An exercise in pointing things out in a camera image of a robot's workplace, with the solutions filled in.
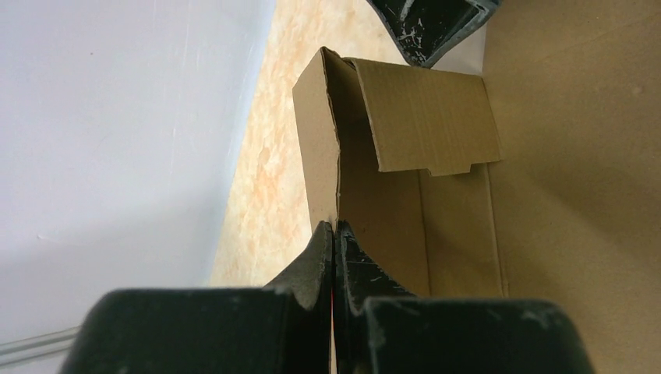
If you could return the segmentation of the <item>brown cardboard box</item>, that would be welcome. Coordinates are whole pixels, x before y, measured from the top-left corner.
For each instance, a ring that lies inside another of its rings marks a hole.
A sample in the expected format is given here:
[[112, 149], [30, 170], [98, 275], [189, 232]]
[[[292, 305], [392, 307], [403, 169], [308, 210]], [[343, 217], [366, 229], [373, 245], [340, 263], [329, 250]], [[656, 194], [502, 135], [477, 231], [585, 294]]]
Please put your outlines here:
[[480, 75], [321, 48], [293, 99], [313, 224], [418, 295], [560, 305], [597, 372], [659, 372], [659, 2], [506, 1]]

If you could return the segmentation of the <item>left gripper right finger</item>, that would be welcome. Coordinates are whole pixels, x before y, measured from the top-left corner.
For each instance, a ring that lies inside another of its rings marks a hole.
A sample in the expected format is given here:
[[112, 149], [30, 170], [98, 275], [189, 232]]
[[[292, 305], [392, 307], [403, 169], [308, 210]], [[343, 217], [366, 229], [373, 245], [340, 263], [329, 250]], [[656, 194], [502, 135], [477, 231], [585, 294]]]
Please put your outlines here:
[[346, 221], [334, 244], [339, 373], [591, 373], [569, 317], [539, 299], [422, 298], [389, 276]]

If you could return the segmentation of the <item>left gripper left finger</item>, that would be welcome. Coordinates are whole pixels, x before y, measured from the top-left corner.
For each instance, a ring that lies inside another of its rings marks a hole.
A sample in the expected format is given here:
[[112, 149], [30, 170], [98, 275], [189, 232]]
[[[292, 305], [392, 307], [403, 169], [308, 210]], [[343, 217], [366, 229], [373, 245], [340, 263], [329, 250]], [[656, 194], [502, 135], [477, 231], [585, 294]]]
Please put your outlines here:
[[334, 236], [256, 288], [126, 288], [88, 312], [64, 373], [328, 373]]

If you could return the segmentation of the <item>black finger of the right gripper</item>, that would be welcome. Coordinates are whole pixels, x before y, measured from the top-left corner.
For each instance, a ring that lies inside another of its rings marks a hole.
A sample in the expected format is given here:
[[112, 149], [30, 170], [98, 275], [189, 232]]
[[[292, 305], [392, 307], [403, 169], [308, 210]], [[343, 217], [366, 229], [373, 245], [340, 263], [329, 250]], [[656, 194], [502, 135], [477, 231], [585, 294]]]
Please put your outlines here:
[[405, 62], [432, 68], [484, 26], [501, 0], [368, 0]]

